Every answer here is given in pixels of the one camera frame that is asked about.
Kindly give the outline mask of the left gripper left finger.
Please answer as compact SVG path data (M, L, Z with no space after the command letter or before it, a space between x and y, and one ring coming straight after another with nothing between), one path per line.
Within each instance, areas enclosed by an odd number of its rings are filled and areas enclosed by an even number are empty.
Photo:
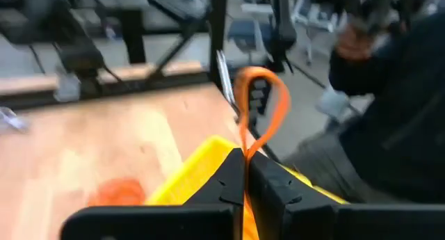
M217 171L184 205L199 209L188 219L184 239L230 240L243 238L245 159L241 149L231 150Z

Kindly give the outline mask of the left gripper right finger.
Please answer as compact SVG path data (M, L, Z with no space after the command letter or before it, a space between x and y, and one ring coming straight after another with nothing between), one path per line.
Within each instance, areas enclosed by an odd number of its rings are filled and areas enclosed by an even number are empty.
M248 195L260 239L333 238L336 202L259 152L249 163Z

